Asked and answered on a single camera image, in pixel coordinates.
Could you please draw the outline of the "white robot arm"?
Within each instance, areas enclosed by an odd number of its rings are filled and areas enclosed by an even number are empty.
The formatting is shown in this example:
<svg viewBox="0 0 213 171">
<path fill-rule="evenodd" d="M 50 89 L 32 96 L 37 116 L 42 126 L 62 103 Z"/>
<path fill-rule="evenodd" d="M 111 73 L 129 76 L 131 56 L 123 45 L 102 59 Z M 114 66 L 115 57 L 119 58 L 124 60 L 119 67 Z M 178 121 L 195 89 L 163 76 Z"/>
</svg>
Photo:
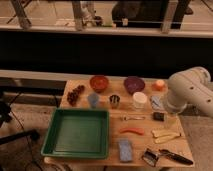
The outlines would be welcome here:
<svg viewBox="0 0 213 171">
<path fill-rule="evenodd" d="M 171 75 L 168 91 L 162 97 L 164 109 L 171 114 L 182 113 L 190 103 L 213 118 L 213 91 L 208 88 L 211 75 L 203 67 L 193 67 Z"/>
</svg>

